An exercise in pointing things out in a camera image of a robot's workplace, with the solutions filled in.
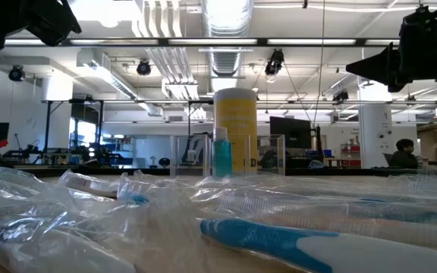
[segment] hand sanitizer bottle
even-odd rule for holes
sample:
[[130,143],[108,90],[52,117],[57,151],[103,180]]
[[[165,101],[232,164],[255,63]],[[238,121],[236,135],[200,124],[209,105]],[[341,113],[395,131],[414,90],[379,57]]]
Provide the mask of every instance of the hand sanitizer bottle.
[[225,177],[232,175],[232,148],[227,139],[227,128],[216,127],[212,144],[213,175]]

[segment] ventilation duct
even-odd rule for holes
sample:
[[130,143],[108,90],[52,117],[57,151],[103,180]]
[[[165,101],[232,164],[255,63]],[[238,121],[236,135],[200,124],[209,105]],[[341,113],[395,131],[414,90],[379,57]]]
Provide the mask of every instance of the ventilation duct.
[[[202,7],[204,28],[208,37],[248,36],[253,13],[253,0],[202,0]],[[237,75],[241,67],[241,59],[242,53],[209,53],[212,76],[230,78]]]

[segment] white column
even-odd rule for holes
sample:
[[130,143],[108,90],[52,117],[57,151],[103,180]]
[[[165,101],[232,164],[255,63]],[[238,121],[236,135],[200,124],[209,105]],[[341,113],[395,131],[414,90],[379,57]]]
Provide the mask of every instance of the white column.
[[[361,101],[392,100],[387,86],[374,81],[361,83],[358,97]],[[383,154],[394,152],[391,106],[385,103],[361,105],[359,120],[362,168],[388,167]]]
[[[68,76],[56,74],[43,79],[42,88],[45,100],[69,100],[72,99],[74,82]],[[52,109],[59,104],[54,102]],[[64,103],[50,116],[49,148],[68,148],[71,112],[72,105]]]

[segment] dark hair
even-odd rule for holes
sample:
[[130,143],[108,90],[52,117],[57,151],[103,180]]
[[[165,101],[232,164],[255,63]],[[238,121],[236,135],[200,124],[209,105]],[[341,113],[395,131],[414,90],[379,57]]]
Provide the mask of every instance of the dark hair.
[[398,148],[398,151],[404,151],[404,148],[407,147],[414,147],[414,141],[412,140],[408,140],[408,139],[403,139],[403,140],[399,140],[396,144],[395,144]]

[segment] man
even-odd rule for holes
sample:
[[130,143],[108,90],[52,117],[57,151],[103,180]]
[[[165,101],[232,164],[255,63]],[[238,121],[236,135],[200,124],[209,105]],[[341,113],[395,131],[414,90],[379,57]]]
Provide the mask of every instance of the man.
[[392,155],[389,165],[401,168],[417,168],[417,159],[416,156],[413,155],[414,142],[404,139],[399,140],[395,145],[398,150]]

